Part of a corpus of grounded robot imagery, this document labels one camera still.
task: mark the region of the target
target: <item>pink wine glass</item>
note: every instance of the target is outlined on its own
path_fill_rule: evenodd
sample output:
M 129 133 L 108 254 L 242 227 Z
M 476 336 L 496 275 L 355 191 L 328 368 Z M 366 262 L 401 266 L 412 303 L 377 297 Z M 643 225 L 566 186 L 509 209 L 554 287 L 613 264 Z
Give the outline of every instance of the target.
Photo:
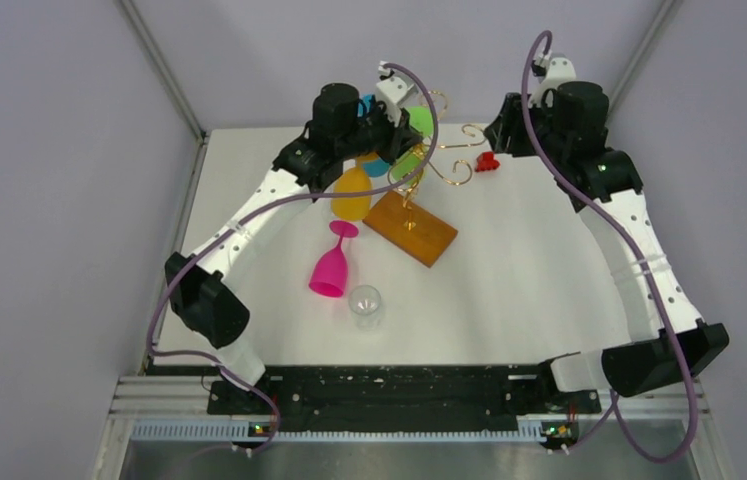
M 339 298 L 344 295 L 349 274 L 341 243 L 344 238 L 357 237 L 358 228 L 343 220 L 335 220 L 329 224 L 329 228 L 335 235 L 338 235 L 338 244 L 317 261 L 314 273 L 311 274 L 311 281 L 308 282 L 308 288 L 324 297 Z

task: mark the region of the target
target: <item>clear glass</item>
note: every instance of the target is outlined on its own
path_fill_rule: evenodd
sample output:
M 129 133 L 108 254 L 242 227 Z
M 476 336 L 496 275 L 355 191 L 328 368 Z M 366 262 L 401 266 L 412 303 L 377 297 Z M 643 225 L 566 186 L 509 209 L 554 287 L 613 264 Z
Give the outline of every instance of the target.
M 349 293 L 349 309 L 355 325 L 361 330 L 373 330 L 382 322 L 382 295 L 370 285 L 359 285 Z

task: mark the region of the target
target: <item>gray wall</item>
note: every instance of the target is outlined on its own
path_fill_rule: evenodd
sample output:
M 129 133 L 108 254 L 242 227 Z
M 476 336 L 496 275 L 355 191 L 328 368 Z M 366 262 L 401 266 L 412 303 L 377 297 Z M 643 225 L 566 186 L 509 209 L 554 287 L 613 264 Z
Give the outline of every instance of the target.
M 87 478 L 195 145 L 110 0 L 0 1 L 0 478 Z
M 372 89 L 380 60 L 491 121 L 544 28 L 578 73 L 610 87 L 658 0 L 137 0 L 206 129 L 301 125 L 320 88 Z
M 612 124 L 679 279 L 732 344 L 703 375 L 747 478 L 747 2 L 680 8 Z

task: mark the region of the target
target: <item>wooden board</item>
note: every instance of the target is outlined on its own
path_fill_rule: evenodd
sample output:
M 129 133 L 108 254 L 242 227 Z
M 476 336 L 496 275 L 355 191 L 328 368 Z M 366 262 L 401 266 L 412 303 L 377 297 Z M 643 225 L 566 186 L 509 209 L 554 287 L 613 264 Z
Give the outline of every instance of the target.
M 414 202 L 408 202 L 414 222 L 414 227 L 409 230 L 406 226 L 409 212 L 403 208 L 402 202 L 400 194 L 386 193 L 370 209 L 364 224 L 431 268 L 458 235 L 458 230 Z

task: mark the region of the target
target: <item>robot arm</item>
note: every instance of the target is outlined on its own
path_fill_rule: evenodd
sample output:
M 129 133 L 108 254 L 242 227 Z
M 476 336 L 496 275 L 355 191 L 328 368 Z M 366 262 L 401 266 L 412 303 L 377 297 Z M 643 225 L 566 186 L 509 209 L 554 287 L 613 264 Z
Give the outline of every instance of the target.
M 255 193 L 235 215 L 203 245 L 209 247 L 229 230 L 227 241 L 204 256 L 176 286 L 170 304 L 184 324 L 208 340 L 214 356 L 250 385 L 264 373 L 264 364 L 241 334 L 249 323 L 249 310 L 235 296 L 247 268 L 261 247 L 311 202 L 285 203 L 255 216 L 245 226 L 240 220 L 282 198 L 320 193 L 343 173 L 343 162 L 376 152 L 393 163 L 422 135 L 409 126 L 402 104 L 413 94 L 413 83 L 380 66 L 371 106 L 359 107 L 358 90 L 346 84 L 326 85 L 314 100 L 312 119 L 305 129 L 279 152 Z M 165 264 L 170 282 L 188 258 L 174 253 Z
M 650 268 L 642 271 L 623 238 L 596 212 L 570 196 L 612 273 L 632 343 L 551 360 L 555 387 L 563 392 L 611 387 L 623 396 L 632 396 L 681 380 L 645 275 L 656 280 L 690 370 L 699 374 L 726 347 L 729 337 L 723 325 L 703 321 L 674 276 L 647 213 L 643 184 L 632 160 L 626 153 L 606 147 L 608 97 L 599 85 L 576 81 L 573 65 L 564 57 L 539 55 L 533 62 L 533 73 L 543 77 L 528 102 L 541 145 L 567 180 L 626 229 Z M 506 95 L 485 136 L 497 153 L 535 155 L 523 123 L 520 94 Z

